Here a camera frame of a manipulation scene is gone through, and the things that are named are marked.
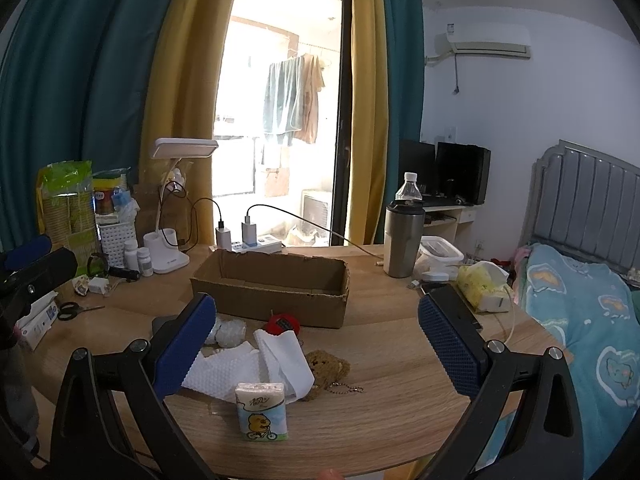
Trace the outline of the cartoon tissue pack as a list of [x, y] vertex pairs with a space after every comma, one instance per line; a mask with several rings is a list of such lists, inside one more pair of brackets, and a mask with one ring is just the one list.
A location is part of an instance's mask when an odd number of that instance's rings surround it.
[[235, 388], [241, 434], [254, 442], [288, 438], [285, 388], [282, 382], [240, 382]]

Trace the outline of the brown teddy bear keychain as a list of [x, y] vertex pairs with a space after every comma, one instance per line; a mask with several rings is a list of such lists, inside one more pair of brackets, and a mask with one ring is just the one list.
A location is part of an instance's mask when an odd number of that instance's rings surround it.
[[311, 374], [314, 375], [312, 385], [303, 400], [317, 399], [322, 393], [344, 396], [351, 393], [363, 393], [363, 388], [351, 386], [346, 382], [350, 373], [350, 363], [324, 350], [314, 350], [305, 356]]

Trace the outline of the white perforated basket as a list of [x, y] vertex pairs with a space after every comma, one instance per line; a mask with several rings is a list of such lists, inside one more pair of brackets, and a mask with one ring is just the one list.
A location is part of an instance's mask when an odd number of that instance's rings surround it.
[[102, 252], [109, 266], [123, 269], [125, 263], [125, 243], [137, 238], [134, 222], [120, 222], [98, 226]]

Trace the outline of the green paper cup package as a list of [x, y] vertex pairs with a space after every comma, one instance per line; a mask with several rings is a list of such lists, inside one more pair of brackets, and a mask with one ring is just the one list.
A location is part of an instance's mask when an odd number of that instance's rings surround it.
[[36, 184], [38, 223], [52, 247], [68, 248], [77, 261], [76, 275], [100, 250], [93, 206], [92, 162], [55, 162], [41, 168]]

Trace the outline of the white plastic container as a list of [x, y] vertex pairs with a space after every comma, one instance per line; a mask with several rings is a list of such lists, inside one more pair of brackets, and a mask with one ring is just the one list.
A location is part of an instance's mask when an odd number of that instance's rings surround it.
[[462, 252], [446, 238], [422, 236], [413, 277], [424, 282], [455, 281], [463, 259]]

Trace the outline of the white power strip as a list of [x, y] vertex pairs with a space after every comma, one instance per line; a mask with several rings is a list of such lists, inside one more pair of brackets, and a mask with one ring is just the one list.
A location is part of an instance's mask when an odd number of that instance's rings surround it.
[[260, 254], [280, 254], [284, 248], [282, 242], [272, 236], [258, 238], [255, 245], [247, 245], [243, 242], [233, 242], [232, 252], [245, 254], [246, 252], [259, 252]]

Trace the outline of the blue patterned blanket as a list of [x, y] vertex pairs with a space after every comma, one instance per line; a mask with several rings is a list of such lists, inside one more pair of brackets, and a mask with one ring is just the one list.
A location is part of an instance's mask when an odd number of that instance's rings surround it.
[[518, 305], [574, 356], [570, 376], [590, 478], [639, 409], [639, 321], [629, 287], [604, 263], [535, 244], [518, 264]]

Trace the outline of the brown cardboard box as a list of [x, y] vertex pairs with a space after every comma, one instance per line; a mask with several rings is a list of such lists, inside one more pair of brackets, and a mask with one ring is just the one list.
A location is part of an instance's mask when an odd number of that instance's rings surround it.
[[191, 284], [226, 315], [268, 321], [286, 313], [303, 326], [340, 328], [349, 270], [344, 261], [332, 258], [216, 250], [195, 271]]

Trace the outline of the white tv stand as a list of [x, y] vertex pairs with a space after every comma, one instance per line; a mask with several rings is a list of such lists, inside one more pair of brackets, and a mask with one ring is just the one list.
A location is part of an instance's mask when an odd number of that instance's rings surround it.
[[458, 235], [475, 221], [478, 206], [429, 206], [424, 211], [423, 234], [455, 245]]

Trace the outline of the clear plastic water bottle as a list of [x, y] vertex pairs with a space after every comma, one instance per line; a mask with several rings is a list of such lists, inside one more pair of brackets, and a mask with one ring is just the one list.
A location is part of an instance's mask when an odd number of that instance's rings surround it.
[[416, 180], [418, 175], [415, 172], [405, 172], [405, 181], [395, 194], [395, 200], [403, 200], [404, 202], [421, 203], [422, 194]]

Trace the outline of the black monitor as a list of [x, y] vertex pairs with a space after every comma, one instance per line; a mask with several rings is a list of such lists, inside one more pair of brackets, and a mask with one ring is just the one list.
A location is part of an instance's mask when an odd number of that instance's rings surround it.
[[491, 151], [472, 144], [428, 144], [402, 140], [399, 177], [416, 174], [424, 206], [478, 206], [485, 203]]

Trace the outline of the teal curtain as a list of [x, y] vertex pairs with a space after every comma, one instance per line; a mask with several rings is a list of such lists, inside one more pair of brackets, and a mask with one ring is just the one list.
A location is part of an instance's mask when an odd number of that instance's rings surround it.
[[171, 0], [27, 0], [1, 70], [1, 246], [38, 230], [52, 162], [140, 167], [145, 100]]
[[388, 139], [383, 203], [399, 188], [402, 140], [421, 135], [424, 92], [422, 0], [383, 0], [387, 47]]

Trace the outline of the hanging laundry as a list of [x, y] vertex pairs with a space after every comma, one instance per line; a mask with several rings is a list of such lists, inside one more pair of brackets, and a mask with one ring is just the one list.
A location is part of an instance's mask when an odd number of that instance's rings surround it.
[[315, 144], [323, 88], [323, 64], [318, 56], [305, 53], [271, 64], [262, 114], [264, 133], [287, 144], [293, 139]]

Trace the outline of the white air conditioner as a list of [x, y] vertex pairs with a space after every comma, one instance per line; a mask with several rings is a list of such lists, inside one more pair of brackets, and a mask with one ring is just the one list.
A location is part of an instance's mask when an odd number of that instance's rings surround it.
[[522, 25], [500, 23], [454, 24], [434, 39], [438, 54], [531, 58], [529, 31]]

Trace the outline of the right teal curtain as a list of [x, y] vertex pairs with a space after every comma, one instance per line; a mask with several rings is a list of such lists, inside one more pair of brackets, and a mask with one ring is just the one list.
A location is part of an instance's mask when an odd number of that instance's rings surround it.
[[383, 203], [399, 188], [402, 140], [421, 135], [424, 92], [422, 0], [383, 0], [387, 47], [388, 139]]

